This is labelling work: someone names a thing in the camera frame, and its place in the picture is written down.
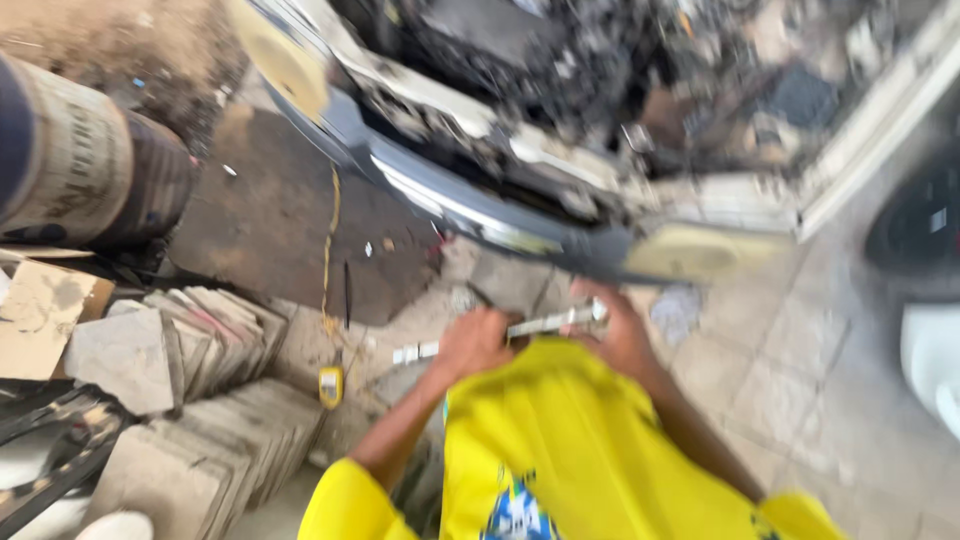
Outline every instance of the yellow t-shirt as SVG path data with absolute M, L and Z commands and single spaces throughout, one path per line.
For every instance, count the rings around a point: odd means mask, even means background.
M 575 342 L 536 340 L 445 404 L 441 538 L 844 538 L 800 493 L 754 505 L 680 452 L 647 394 Z M 334 463 L 299 540 L 416 535 L 367 472 Z

